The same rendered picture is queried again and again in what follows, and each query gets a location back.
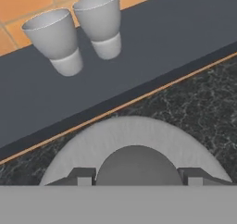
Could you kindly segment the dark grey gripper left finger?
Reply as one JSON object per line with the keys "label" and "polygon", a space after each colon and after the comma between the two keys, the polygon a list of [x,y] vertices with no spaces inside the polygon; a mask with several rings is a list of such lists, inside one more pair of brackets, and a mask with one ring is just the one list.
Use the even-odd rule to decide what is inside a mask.
{"label": "dark grey gripper left finger", "polygon": [[93,186],[96,168],[74,168],[67,177],[51,182],[50,186]]}

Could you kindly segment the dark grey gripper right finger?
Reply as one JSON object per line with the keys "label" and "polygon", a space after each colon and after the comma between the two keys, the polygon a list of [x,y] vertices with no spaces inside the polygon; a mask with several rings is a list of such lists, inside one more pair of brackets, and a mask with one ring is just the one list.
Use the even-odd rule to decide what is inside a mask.
{"label": "dark grey gripper right finger", "polygon": [[231,181],[216,178],[201,168],[178,168],[182,182],[188,186],[232,185]]}

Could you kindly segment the dark grey shelf board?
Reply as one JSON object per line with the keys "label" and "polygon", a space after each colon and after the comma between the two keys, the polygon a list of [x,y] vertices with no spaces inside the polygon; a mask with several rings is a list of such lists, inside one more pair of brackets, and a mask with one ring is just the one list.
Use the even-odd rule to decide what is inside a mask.
{"label": "dark grey shelf board", "polygon": [[149,0],[121,12],[122,50],[58,74],[34,47],[0,57],[0,161],[237,52],[237,0]]}

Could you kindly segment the grey cup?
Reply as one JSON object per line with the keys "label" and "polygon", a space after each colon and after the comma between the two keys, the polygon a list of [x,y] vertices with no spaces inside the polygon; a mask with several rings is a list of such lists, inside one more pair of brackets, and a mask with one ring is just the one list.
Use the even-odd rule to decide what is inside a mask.
{"label": "grey cup", "polygon": [[109,60],[120,54],[119,0],[79,0],[73,5],[73,11],[100,58]]}
{"label": "grey cup", "polygon": [[27,20],[21,28],[59,74],[70,77],[82,70],[77,32],[67,8],[39,14]]}

